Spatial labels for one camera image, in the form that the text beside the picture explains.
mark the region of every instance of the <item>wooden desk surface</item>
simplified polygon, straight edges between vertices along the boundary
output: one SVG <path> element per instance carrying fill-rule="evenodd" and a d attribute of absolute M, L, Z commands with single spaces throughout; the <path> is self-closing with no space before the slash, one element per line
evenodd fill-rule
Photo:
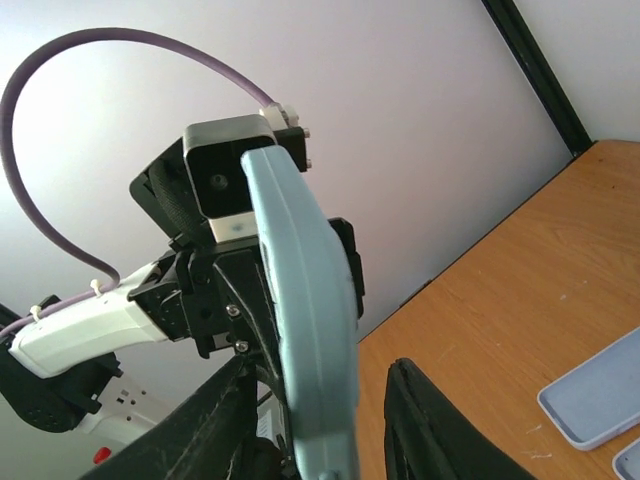
<path fill-rule="evenodd" d="M 536 477 L 616 478 L 611 461 L 640 426 L 580 452 L 536 395 L 639 325 L 640 144 L 603 141 L 363 340 L 362 478 L 386 479 L 383 399 L 398 357 Z"/>

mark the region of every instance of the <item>screw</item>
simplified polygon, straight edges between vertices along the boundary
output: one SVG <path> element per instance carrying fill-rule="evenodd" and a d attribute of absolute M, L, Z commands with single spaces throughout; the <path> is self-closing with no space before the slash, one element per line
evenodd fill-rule
<path fill-rule="evenodd" d="M 214 190 L 221 191 L 229 186 L 229 180 L 224 175 L 217 174 L 211 177 L 211 186 Z"/>
<path fill-rule="evenodd" d="M 238 350 L 240 353 L 245 353 L 249 351 L 249 342 L 246 342 L 244 340 L 238 340 L 236 342 L 236 350 Z"/>
<path fill-rule="evenodd" d="M 233 303 L 227 305 L 227 313 L 230 317 L 237 317 L 240 315 L 240 309 L 236 307 Z"/>

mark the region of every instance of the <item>white cable connector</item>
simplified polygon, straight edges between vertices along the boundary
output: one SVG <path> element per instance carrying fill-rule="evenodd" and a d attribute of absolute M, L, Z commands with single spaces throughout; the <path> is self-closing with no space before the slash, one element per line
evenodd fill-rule
<path fill-rule="evenodd" d="M 291 105 L 272 103 L 268 107 L 261 108 L 260 115 L 267 119 L 274 132 L 299 126 L 300 117 Z"/>
<path fill-rule="evenodd" d="M 102 296 L 102 292 L 100 291 L 100 287 L 102 286 L 100 284 L 100 280 L 98 280 L 97 278 L 94 278 L 93 280 L 91 280 L 91 283 L 89 284 L 89 286 L 91 287 L 91 290 L 95 292 L 96 297 L 100 298 Z"/>
<path fill-rule="evenodd" d="M 34 322 L 39 322 L 41 320 L 40 314 L 42 313 L 42 307 L 40 305 L 34 305 L 29 309 L 29 313 L 33 317 Z"/>

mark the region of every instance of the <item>white mounting arm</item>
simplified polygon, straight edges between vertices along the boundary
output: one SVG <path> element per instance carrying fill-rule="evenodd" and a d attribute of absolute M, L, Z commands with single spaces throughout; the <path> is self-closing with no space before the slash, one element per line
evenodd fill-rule
<path fill-rule="evenodd" d="M 25 326 L 16 334 L 9 352 L 40 378 L 49 378 L 129 345 L 167 340 L 146 313 L 127 300 L 129 292 L 154 268 L 155 263 L 145 265 L 117 289 Z"/>

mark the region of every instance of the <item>black metal bracket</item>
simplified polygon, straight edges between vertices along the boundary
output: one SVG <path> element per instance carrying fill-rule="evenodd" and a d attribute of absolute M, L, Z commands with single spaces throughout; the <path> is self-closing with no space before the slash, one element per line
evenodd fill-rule
<path fill-rule="evenodd" d="M 593 145 L 593 141 L 513 0 L 482 0 L 482 3 L 551 117 L 571 155 L 574 158 L 581 155 Z"/>
<path fill-rule="evenodd" d="M 278 400 L 284 400 L 278 330 L 264 272 L 251 250 L 221 255 L 214 263 L 220 292 L 237 313 L 230 317 L 230 331 L 237 341 L 246 342 L 245 352 L 255 349 L 258 362 L 268 374 L 265 382 Z"/>

